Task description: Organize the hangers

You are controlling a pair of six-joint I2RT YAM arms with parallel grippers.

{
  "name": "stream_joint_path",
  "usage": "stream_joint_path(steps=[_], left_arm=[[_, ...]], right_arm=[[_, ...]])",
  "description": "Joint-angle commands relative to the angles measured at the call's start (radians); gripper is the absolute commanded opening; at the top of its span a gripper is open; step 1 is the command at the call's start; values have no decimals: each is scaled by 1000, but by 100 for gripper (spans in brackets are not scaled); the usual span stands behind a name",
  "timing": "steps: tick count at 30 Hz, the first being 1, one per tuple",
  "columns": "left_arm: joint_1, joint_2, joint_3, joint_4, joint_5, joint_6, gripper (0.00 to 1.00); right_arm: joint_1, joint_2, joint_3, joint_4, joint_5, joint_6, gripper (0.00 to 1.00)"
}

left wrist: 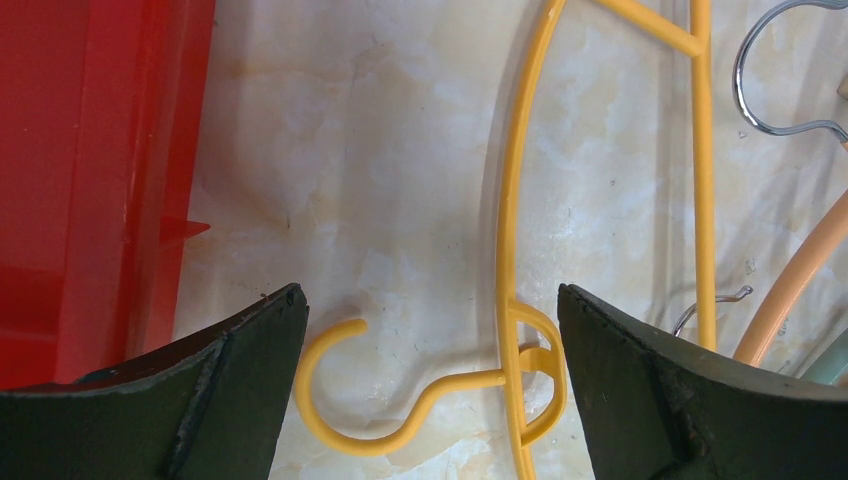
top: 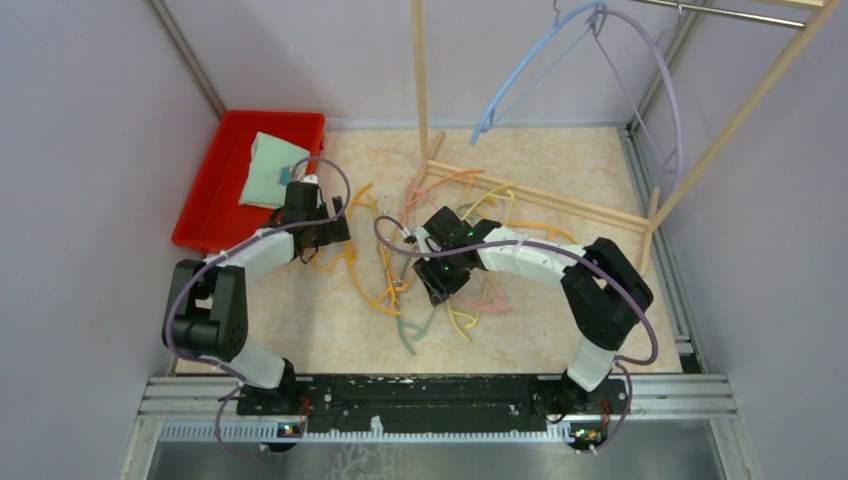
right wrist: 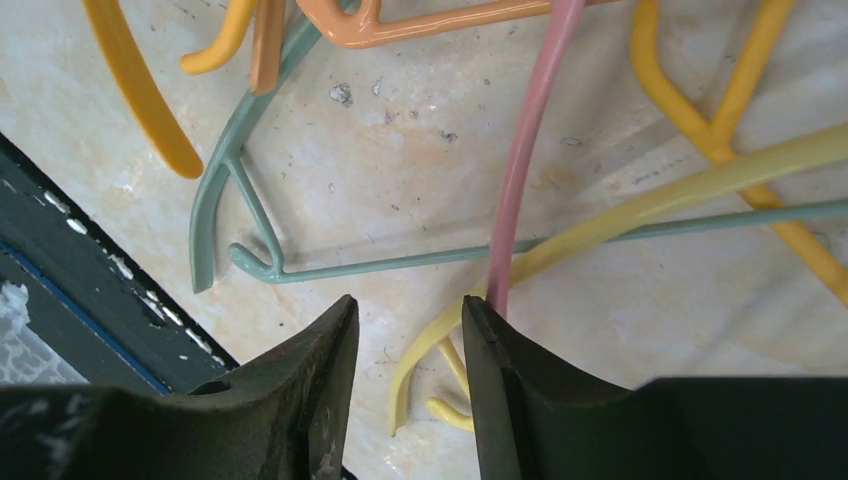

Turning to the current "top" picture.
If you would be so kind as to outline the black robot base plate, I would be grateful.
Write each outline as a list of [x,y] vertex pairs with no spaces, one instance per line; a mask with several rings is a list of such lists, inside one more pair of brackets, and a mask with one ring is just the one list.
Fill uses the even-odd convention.
[[599,420],[619,414],[625,383],[607,379],[588,409],[562,412],[562,374],[378,376],[316,374],[297,378],[301,405],[293,414],[309,433],[535,433],[570,415]]

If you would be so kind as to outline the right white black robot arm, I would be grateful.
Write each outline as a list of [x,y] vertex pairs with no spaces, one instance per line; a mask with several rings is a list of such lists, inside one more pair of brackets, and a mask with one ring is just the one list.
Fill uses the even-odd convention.
[[599,237],[562,245],[521,234],[495,220],[470,224],[443,207],[404,234],[418,247],[413,269],[430,302],[441,305],[475,270],[506,273],[560,289],[582,338],[556,400],[562,412],[588,412],[602,398],[620,350],[646,319],[654,295],[618,245]]

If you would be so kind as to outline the pink hanger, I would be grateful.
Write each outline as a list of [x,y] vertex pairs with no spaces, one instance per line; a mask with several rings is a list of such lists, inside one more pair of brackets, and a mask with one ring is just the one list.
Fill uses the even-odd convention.
[[[432,190],[434,190],[434,187],[424,188],[409,185],[403,203],[403,213],[407,214],[411,207],[421,200],[427,200],[430,203],[435,204],[435,201],[430,198]],[[502,206],[503,220],[509,221],[512,216],[515,201],[516,197],[511,188],[505,188],[505,191],[502,192],[500,187],[497,187],[490,189],[473,202],[460,204],[456,208],[456,213],[464,220],[475,221],[488,217],[488,215],[483,213],[481,210],[484,205],[488,205],[490,207]],[[473,308],[480,313],[505,313],[511,310],[509,306],[503,303],[502,294],[499,293],[497,288],[494,286],[494,281],[491,279],[490,275],[485,277],[481,286],[481,293],[479,298],[476,300],[472,300],[467,295],[454,295],[451,301],[446,303],[449,307],[449,312],[454,313],[453,307],[456,305]]]

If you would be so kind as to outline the purple hanger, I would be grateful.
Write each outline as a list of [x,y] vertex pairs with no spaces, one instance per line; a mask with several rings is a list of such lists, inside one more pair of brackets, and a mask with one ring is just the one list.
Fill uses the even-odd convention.
[[659,47],[657,46],[657,42],[653,39],[653,37],[647,32],[647,30],[634,18],[631,16],[615,9],[610,9],[606,5],[602,5],[597,7],[595,11],[591,14],[591,16],[587,19],[587,25],[589,27],[589,32],[592,35],[592,38],[598,47],[601,55],[604,60],[607,62],[614,78],[616,79],[619,88],[621,89],[625,99],[629,103],[635,117],[637,120],[637,124],[645,131],[646,137],[648,139],[649,146],[652,148],[656,155],[659,155],[659,150],[656,142],[653,140],[653,137],[650,135],[648,131],[647,124],[645,122],[644,115],[640,112],[634,97],[629,92],[625,82],[619,73],[617,67],[608,51],[603,46],[600,37],[603,33],[605,23],[609,17],[617,18],[625,22],[628,26],[634,30],[638,36],[641,38],[642,42],[646,45],[650,53],[652,54],[657,68],[659,70],[659,74],[661,77],[661,84],[664,87],[666,97],[668,98],[670,114],[673,121],[673,135],[674,135],[674,146],[671,152],[664,157],[662,168],[663,171],[673,176],[672,180],[672,190],[677,190],[683,183],[683,179],[685,176],[685,167],[686,161],[684,158],[684,134],[683,134],[683,125],[682,118],[680,115],[679,102],[676,95],[676,88],[673,81],[673,76],[670,70],[668,63],[666,62],[663,54],[660,52]]

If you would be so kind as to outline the light yellow hanger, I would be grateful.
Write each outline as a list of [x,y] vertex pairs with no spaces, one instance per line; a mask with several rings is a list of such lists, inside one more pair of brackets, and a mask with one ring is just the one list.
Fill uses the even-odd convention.
[[[505,188],[511,188],[513,190],[513,188],[516,187],[516,184],[515,183],[504,184],[504,185],[499,185],[497,187],[500,187],[501,191],[504,192]],[[493,275],[491,273],[487,273],[485,275],[485,277],[487,275],[490,275],[491,279],[494,281]],[[498,292],[501,293],[501,291],[499,290],[499,288],[497,287],[495,282],[494,282],[494,286],[497,288]],[[454,313],[450,313],[449,307],[447,305],[445,306],[445,308],[446,308],[446,312],[448,314],[448,318],[449,318],[453,328],[455,329],[455,331],[466,342],[471,342],[471,337],[469,336],[469,331],[474,329],[478,325],[481,317],[485,313],[477,312],[473,308],[470,308],[470,309],[472,309],[472,312],[464,312],[464,311],[458,310],[455,306],[453,307]],[[488,314],[505,314],[505,313],[488,313]]]

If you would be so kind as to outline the blue hanger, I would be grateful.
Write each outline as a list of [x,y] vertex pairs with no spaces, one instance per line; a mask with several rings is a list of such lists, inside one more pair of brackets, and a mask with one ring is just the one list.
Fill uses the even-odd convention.
[[469,137],[476,145],[527,102],[560,65],[581,48],[600,24],[606,1],[587,1],[558,14],[552,26],[529,48],[482,111]]

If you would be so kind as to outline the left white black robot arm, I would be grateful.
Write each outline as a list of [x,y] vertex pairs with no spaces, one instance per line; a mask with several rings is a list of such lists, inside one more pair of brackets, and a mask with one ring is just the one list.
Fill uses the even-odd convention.
[[174,267],[163,344],[177,357],[218,367],[239,380],[237,412],[293,414],[302,403],[292,362],[249,332],[248,288],[292,261],[307,263],[323,247],[350,240],[351,197],[325,200],[314,175],[290,183],[282,206],[229,250]]

